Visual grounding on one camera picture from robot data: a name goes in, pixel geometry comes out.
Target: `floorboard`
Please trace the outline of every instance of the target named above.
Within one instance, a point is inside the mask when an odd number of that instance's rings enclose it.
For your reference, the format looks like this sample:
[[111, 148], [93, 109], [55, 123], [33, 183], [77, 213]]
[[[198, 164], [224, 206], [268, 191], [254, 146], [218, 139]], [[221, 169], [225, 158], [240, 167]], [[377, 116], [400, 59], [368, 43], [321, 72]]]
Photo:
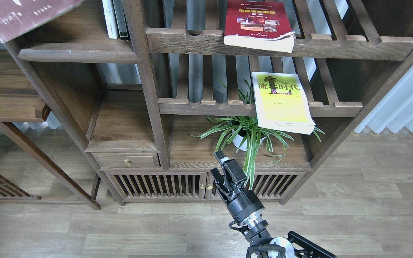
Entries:
[[[25, 134], [90, 191], [95, 174], [61, 129]], [[0, 133], [0, 173], [30, 194], [72, 196]], [[221, 202], [120, 206], [0, 203], [0, 258], [243, 258]], [[413, 257], [413, 135], [352, 134], [287, 204], [265, 202], [270, 233], [298, 232], [340, 258]]]

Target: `wooden shelf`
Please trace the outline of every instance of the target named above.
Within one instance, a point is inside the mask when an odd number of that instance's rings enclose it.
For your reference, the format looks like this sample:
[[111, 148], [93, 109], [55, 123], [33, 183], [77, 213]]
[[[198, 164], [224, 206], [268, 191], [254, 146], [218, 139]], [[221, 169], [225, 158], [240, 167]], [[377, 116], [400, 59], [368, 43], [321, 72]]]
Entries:
[[130, 41], [108, 38], [103, 5], [87, 0], [27, 37], [18, 57], [34, 62], [138, 63]]
[[159, 153], [141, 90], [108, 90], [86, 152]]
[[5, 49], [0, 49], [0, 122], [44, 122], [49, 108]]
[[205, 8], [206, 30], [187, 31], [184, 27], [186, 8], [183, 1], [180, 2], [175, 2], [172, 28], [147, 28], [150, 52], [402, 61], [413, 50], [413, 37], [379, 36], [362, 2], [358, 0], [348, 0], [347, 3], [365, 36], [347, 33], [333, 0], [320, 1], [332, 36], [317, 34], [307, 2], [294, 1], [302, 35], [295, 40], [291, 54], [224, 45], [223, 31], [218, 29], [218, 6], [211, 3]]
[[[219, 166], [218, 161], [213, 156], [219, 134], [213, 134], [204, 139], [189, 136], [189, 134], [199, 135], [212, 126], [214, 124], [210, 123], [204, 116], [174, 116], [171, 137], [171, 169], [189, 168], [192, 171], [208, 171]], [[287, 156], [277, 163], [272, 161], [277, 161], [278, 158], [271, 157], [265, 150], [265, 146], [261, 147], [256, 157], [256, 171], [311, 171], [301, 135], [292, 134], [292, 137], [294, 142], [288, 140], [290, 147], [286, 150]], [[245, 152], [236, 153], [236, 147], [233, 144], [226, 145], [223, 151], [229, 158], [235, 158], [241, 166], [243, 165]], [[274, 144], [274, 153], [283, 154], [283, 146]]]
[[[274, 72], [284, 72], [280, 57], [271, 57]], [[362, 109], [361, 102], [344, 102], [339, 98], [331, 80], [326, 60], [317, 58], [316, 64], [323, 79], [324, 89], [321, 95], [324, 104], [321, 101], [315, 101], [308, 80], [307, 71], [303, 58], [293, 58], [297, 74], [303, 85], [310, 106], [310, 114], [314, 117], [355, 117]], [[258, 57], [249, 57], [249, 66], [251, 72], [259, 71]], [[179, 67], [189, 67], [189, 56], [181, 54], [179, 57]], [[180, 69], [179, 80], [177, 84], [177, 98], [159, 98], [159, 109], [162, 114], [178, 115], [216, 115], [216, 116], [256, 116], [254, 104], [244, 104], [238, 98], [236, 60], [233, 56], [226, 56], [226, 74], [228, 85], [228, 101], [218, 103], [213, 99], [213, 62], [211, 56], [203, 56], [203, 99], [198, 102], [191, 102], [188, 99], [188, 75], [187, 69]]]

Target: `dark red book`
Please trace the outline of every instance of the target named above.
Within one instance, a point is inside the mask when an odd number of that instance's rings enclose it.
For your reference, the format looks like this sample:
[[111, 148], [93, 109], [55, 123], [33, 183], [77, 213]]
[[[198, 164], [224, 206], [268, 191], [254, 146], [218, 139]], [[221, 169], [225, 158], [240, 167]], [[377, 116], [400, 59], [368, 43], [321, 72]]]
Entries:
[[84, 0], [0, 0], [0, 41], [10, 41], [80, 5]]
[[293, 34], [283, 3], [228, 1], [224, 44], [292, 52]]

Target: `drawer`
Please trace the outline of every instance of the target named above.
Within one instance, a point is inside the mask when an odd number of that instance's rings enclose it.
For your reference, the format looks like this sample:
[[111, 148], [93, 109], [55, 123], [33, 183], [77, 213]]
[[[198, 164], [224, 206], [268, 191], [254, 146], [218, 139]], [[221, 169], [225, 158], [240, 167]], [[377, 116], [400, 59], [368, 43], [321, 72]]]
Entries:
[[159, 167], [157, 153], [92, 153], [102, 168]]

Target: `spider plant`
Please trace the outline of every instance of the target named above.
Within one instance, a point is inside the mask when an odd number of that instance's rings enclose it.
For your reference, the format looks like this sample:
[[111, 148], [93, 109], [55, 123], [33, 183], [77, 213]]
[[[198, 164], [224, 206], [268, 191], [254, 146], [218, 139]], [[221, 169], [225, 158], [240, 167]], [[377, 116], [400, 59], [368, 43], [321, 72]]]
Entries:
[[[239, 89], [239, 97], [240, 100], [243, 101], [245, 104], [251, 104], [254, 102], [253, 90], [251, 85], [243, 79], [246, 85], [249, 88], [249, 91], [245, 94]], [[272, 142], [272, 138], [274, 137], [278, 142], [283, 145], [284, 153], [280, 155], [273, 155], [272, 157], [279, 157], [279, 160], [274, 162], [279, 162], [286, 154], [286, 148], [289, 147], [286, 140], [290, 139], [294, 141], [294, 139], [287, 133], [274, 130], [274, 129], [266, 129], [262, 128], [257, 125], [257, 117], [255, 116], [226, 116], [224, 118], [211, 118], [207, 116], [207, 119], [210, 122], [218, 123], [217, 125], [211, 127], [204, 133], [200, 135], [191, 135], [192, 137], [198, 137], [203, 139], [204, 137], [209, 136], [210, 134], [222, 132], [218, 143], [216, 144], [215, 152], [222, 151], [226, 144], [230, 144], [233, 142], [234, 138], [240, 133], [243, 137], [242, 141], [240, 142], [239, 146], [237, 147], [236, 152], [239, 151], [242, 145], [246, 145], [246, 154], [245, 154], [245, 163], [243, 165], [243, 172], [245, 172], [248, 181], [249, 181], [249, 189], [252, 189], [254, 184], [254, 173], [255, 173], [255, 158], [257, 155], [257, 151], [259, 150], [259, 146], [262, 143], [262, 139], [266, 140], [266, 150], [270, 154], [274, 152], [274, 145]], [[321, 142], [321, 139], [317, 132], [324, 134], [323, 131], [315, 127], [313, 134], [318, 138]]]

